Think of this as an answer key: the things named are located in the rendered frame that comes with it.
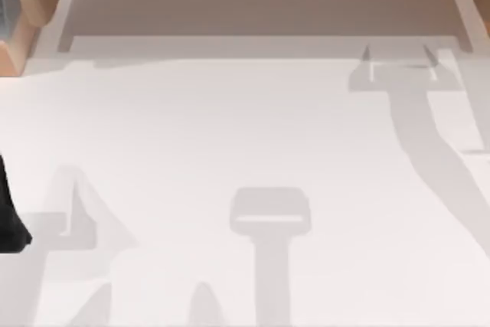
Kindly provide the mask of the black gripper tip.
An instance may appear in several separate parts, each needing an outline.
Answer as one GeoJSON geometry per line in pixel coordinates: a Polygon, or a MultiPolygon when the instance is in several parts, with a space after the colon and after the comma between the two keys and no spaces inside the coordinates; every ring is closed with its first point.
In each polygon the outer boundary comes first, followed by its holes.
{"type": "Polygon", "coordinates": [[[31,242],[31,233],[15,209],[5,162],[0,155],[0,253],[20,253],[31,242]]]}

